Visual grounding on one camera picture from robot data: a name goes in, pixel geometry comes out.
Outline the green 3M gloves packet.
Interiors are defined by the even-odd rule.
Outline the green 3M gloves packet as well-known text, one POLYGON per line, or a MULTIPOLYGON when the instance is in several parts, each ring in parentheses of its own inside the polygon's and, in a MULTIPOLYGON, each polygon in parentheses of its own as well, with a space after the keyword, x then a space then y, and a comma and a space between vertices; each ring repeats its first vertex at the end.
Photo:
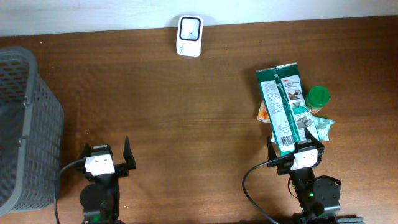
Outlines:
POLYGON ((257 80, 269 115, 275 143, 284 156, 296 142, 306 140, 305 130, 319 139, 310 110, 305 104, 296 63, 258 70, 257 80))

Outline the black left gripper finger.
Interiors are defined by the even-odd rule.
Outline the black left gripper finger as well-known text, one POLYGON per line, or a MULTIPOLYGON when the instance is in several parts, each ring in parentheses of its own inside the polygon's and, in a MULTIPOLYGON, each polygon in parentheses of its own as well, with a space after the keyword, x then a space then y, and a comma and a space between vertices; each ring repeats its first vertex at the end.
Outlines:
POLYGON ((81 152, 78 158, 80 161, 76 164, 77 172, 86 174, 85 161, 87 157, 90 157, 90 155, 91 155, 91 147, 88 145, 88 143, 86 143, 83 148, 83 151, 81 152))
POLYGON ((125 160, 126 166, 129 170, 136 169, 136 161, 131 151, 131 145, 129 142, 129 137, 126 136, 124 142, 123 158, 125 160))

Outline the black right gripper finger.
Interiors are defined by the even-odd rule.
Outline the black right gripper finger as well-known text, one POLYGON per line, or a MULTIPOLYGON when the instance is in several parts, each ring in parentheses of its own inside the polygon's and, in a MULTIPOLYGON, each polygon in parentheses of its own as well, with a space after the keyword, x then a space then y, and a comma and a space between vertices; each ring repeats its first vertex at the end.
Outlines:
POLYGON ((314 146, 316 149, 324 149, 325 146, 312 135, 312 133, 308 130, 308 128, 304 129, 305 137, 306 137, 306 145, 314 146))
POLYGON ((271 137, 267 137, 267 151, 268 151, 268 167, 274 167, 275 166, 275 161, 277 159, 273 143, 271 141, 271 137))

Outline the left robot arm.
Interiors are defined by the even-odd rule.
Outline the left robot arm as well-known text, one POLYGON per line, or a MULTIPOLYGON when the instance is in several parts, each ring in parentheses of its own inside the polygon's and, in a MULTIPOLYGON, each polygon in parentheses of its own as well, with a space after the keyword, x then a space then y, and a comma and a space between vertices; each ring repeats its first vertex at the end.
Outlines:
POLYGON ((124 162, 115 164, 108 144, 90 147, 85 145, 75 166, 89 184, 80 193, 84 223, 122 223, 119 219, 119 179, 129 176, 136 168, 129 138, 124 140, 124 162))

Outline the small orange box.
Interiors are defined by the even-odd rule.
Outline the small orange box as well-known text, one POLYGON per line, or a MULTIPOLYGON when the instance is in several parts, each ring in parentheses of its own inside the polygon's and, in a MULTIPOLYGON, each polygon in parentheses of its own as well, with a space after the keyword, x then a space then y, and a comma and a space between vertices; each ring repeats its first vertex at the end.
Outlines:
POLYGON ((259 107, 257 120, 263 123, 271 122, 264 101, 261 102, 261 105, 259 107))

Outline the mint green tissue pack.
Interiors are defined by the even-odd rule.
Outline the mint green tissue pack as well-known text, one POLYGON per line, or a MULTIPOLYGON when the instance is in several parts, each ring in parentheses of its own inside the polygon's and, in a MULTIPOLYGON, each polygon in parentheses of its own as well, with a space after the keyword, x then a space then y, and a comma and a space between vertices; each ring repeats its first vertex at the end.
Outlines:
POLYGON ((329 141, 329 132, 332 125, 335 123, 333 120, 312 116, 317 133, 322 141, 329 141))

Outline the green capped bottle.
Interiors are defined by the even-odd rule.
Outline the green capped bottle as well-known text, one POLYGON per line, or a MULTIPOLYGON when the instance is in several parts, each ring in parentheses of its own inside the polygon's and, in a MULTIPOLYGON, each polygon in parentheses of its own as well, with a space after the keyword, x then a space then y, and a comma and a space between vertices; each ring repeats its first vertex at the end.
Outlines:
POLYGON ((310 112, 315 114, 324 108, 330 101, 330 92, 322 86, 310 89, 305 97, 305 102, 310 112))

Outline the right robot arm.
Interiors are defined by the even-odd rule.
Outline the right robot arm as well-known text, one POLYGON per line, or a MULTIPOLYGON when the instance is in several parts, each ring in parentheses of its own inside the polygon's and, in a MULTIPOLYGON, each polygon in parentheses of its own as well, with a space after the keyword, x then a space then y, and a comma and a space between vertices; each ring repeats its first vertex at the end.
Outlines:
POLYGON ((276 167, 278 175, 289 175, 302 209, 292 215, 292 222, 337 223, 341 181, 327 175, 315 176, 313 168, 322 161, 324 145, 305 129, 305 140, 296 142, 294 150, 277 157, 270 138, 267 138, 269 167, 276 167))

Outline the white cream tube gold cap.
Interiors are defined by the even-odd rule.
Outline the white cream tube gold cap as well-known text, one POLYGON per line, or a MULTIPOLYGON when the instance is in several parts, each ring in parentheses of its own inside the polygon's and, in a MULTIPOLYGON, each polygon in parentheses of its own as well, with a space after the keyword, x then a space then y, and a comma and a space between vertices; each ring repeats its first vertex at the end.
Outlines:
POLYGON ((271 142, 274 143, 274 144, 277 143, 276 138, 274 136, 274 132, 271 132, 271 142))

